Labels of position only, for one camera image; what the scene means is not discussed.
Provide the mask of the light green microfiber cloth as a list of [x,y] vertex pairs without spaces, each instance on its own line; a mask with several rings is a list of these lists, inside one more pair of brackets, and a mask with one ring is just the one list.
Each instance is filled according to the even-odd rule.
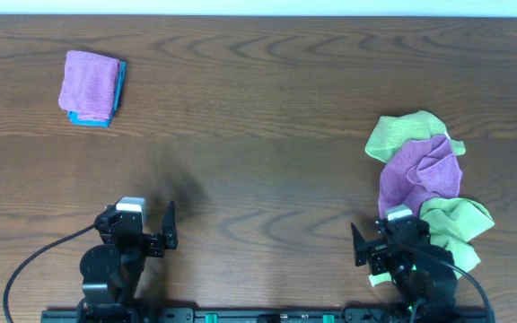
[[435,114],[425,110],[401,117],[381,116],[364,151],[370,157],[388,163],[407,141],[427,140],[438,135],[444,135],[450,140],[456,155],[466,152],[465,144],[451,139],[446,125]]

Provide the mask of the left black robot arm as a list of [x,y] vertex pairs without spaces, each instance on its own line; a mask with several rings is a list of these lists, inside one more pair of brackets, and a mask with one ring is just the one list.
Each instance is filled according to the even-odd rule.
[[102,244],[89,249],[80,261],[83,299],[76,307],[77,322],[142,322],[148,314],[135,299],[148,258],[162,258],[178,247],[175,203],[164,211],[161,230],[145,233],[146,201],[123,196],[99,214],[93,228]]

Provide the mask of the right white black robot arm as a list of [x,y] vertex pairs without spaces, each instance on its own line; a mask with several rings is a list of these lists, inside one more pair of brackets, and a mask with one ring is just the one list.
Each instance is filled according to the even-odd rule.
[[381,322],[443,322],[453,317],[457,277],[450,251],[431,243],[429,224],[413,215],[379,220],[382,237],[367,241],[351,226],[355,264],[371,275],[388,274],[402,303]]

